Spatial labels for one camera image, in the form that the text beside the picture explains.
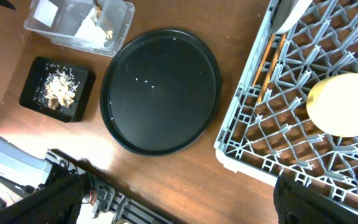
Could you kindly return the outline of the yellow bowl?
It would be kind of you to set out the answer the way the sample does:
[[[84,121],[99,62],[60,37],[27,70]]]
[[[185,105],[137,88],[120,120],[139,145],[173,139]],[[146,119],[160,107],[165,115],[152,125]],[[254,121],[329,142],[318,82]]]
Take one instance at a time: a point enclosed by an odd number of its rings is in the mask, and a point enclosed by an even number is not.
[[[318,82],[308,93],[311,121],[327,134],[358,136],[358,73],[345,73]]]

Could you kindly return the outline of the white napkin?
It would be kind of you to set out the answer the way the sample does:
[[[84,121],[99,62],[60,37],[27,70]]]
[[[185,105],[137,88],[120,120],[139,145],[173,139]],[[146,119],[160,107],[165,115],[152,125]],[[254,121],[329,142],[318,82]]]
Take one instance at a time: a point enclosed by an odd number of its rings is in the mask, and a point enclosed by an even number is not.
[[[96,49],[104,47],[106,34],[100,27],[96,26],[96,21],[96,11],[95,8],[92,8],[75,34],[75,37],[83,40],[81,43],[83,47]]]

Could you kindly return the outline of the wooden chopstick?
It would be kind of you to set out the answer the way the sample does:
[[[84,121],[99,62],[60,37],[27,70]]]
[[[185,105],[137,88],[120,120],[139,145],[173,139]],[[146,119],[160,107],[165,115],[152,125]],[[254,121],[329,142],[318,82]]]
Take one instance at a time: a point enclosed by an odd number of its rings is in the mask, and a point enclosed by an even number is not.
[[[268,83],[270,81],[270,78],[272,76],[273,70],[274,70],[275,65],[277,63],[278,57],[280,56],[280,53],[281,53],[281,50],[283,48],[283,45],[284,45],[284,42],[285,42],[286,38],[287,38],[287,34],[286,33],[282,34],[280,42],[279,42],[279,44],[278,44],[278,46],[277,46],[277,48],[275,50],[275,53],[273,55],[273,59],[272,59],[272,61],[270,63],[268,72],[267,72],[267,74],[265,76],[265,80],[264,80],[263,85],[261,87],[261,90],[260,90],[260,93],[259,93],[259,96],[258,96],[258,99],[257,99],[257,103],[260,103],[262,101],[262,99],[263,99],[264,93],[265,93],[265,91],[267,89],[267,85],[268,85]]]
[[[258,68],[257,68],[257,72],[256,72],[256,74],[255,74],[254,81],[252,82],[252,86],[255,86],[255,84],[257,83],[257,80],[258,80],[259,75],[260,75],[260,73],[261,73],[261,71],[262,71],[262,68],[263,68],[264,63],[265,63],[266,58],[267,58],[267,55],[268,55],[269,52],[270,52],[270,49],[271,49],[271,46],[272,46],[274,40],[275,40],[275,34],[272,34],[272,35],[270,36],[269,40],[268,40],[268,44],[267,44],[267,46],[266,46],[266,48],[265,48],[264,54],[263,54],[262,59],[261,59],[261,61],[260,61],[260,63],[259,63],[259,66],[258,66]]]

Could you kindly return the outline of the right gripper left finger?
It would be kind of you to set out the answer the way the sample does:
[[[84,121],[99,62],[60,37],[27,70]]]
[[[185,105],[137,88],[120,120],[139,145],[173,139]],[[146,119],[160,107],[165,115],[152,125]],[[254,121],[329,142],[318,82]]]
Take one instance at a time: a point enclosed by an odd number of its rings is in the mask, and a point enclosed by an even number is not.
[[[86,174],[72,174],[0,211],[3,223],[76,223],[91,188]]]

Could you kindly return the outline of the brown gold snack wrapper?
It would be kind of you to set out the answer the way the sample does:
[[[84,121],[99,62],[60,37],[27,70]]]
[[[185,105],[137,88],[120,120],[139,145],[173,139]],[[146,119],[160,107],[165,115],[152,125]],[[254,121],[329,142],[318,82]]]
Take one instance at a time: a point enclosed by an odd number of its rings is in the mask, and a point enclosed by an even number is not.
[[[111,22],[108,19],[101,18],[103,8],[97,0],[93,0],[93,2],[94,2],[94,8],[96,11],[96,18],[97,18],[96,25],[100,27],[106,34],[105,39],[111,40],[114,33],[111,26]]]

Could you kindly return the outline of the grey plate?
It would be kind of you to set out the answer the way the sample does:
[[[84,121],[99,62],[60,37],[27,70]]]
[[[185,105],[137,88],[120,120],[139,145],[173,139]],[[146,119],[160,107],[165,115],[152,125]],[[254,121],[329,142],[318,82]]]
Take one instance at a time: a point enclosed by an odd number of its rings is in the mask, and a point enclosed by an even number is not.
[[[273,34],[288,32],[306,12],[312,0],[282,0],[272,24]]]

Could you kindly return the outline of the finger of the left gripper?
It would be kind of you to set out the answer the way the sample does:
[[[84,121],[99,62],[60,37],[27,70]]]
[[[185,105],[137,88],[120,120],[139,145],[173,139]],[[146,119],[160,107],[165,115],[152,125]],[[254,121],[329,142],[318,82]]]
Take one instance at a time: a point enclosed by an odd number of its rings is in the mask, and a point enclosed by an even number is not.
[[[15,6],[9,2],[8,0],[0,0],[0,6],[12,9],[12,10],[16,10]]]

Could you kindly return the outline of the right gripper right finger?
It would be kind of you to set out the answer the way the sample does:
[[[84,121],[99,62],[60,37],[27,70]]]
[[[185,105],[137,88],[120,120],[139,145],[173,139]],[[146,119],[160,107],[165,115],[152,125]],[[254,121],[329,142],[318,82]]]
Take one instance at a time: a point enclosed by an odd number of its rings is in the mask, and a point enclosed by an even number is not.
[[[358,215],[317,192],[280,176],[273,191],[279,224],[358,224]]]

